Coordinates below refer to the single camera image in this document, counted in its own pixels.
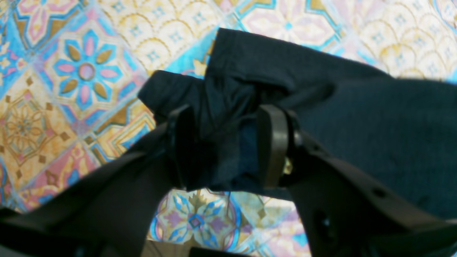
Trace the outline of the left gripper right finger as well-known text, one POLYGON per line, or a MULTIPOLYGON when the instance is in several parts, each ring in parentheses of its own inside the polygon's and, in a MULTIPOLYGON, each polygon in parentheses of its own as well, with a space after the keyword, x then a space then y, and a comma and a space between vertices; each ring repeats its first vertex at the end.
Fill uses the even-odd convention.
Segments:
POLYGON ((451 257, 456 223, 407 202, 364 171, 331 156, 273 105, 257 111, 264 188, 291 194, 313 257, 451 257))

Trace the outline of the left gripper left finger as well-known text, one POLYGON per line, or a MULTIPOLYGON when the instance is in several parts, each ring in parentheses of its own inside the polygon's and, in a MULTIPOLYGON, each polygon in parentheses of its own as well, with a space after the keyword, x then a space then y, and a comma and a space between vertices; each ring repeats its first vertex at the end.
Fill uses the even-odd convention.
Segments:
POLYGON ((193 138, 192 107, 33 211, 1 219, 2 257, 139 257, 162 198, 185 188, 176 149, 193 138))

